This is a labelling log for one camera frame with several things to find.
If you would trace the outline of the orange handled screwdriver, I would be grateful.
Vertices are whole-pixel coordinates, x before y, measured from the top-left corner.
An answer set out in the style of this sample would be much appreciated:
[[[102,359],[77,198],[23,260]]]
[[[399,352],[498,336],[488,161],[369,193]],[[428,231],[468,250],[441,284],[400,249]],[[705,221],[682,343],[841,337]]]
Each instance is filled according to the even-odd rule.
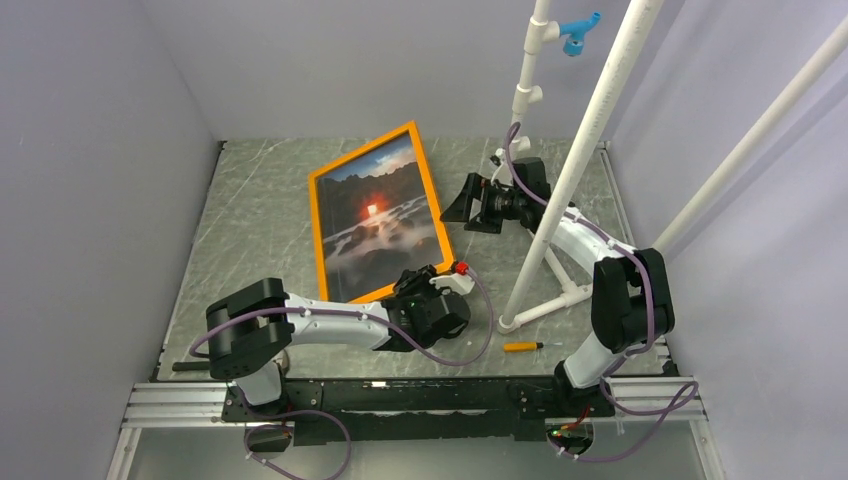
[[[526,353],[534,352],[544,347],[543,342],[513,342],[503,345],[504,353]]]

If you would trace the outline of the orange picture frame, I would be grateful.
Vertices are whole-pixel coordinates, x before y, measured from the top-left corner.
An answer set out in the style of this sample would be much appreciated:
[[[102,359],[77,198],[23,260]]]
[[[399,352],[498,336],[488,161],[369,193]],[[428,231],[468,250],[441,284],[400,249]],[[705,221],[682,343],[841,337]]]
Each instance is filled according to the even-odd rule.
[[[405,270],[455,260],[432,169],[415,122],[343,154],[308,176],[321,299],[388,296]]]

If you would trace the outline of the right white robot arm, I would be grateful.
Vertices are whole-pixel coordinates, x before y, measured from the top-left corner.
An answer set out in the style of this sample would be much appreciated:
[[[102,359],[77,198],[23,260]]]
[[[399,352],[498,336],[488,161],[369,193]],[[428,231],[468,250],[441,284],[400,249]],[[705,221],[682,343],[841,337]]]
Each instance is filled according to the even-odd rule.
[[[441,214],[443,222],[468,231],[498,234],[504,221],[517,221],[535,233],[551,195],[543,161],[525,158],[509,164],[515,184],[467,175],[457,197]],[[551,242],[592,277],[591,332],[576,352],[555,367],[551,401],[574,415],[614,368],[631,354],[646,351],[675,326],[665,260],[653,248],[623,243],[569,205]]]

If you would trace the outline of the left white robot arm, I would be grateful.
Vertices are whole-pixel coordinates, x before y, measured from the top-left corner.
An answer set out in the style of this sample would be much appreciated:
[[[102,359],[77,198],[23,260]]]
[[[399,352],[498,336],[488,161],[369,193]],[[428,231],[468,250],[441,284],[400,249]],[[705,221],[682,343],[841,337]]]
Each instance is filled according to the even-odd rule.
[[[459,262],[444,274],[431,265],[406,270],[390,296],[353,304],[319,301],[286,292],[265,278],[207,307],[207,332],[190,353],[209,362],[215,380],[233,381],[248,407],[264,420],[287,406],[275,357],[290,346],[349,345],[370,351],[425,353],[461,334],[471,320],[465,299],[476,286]]]

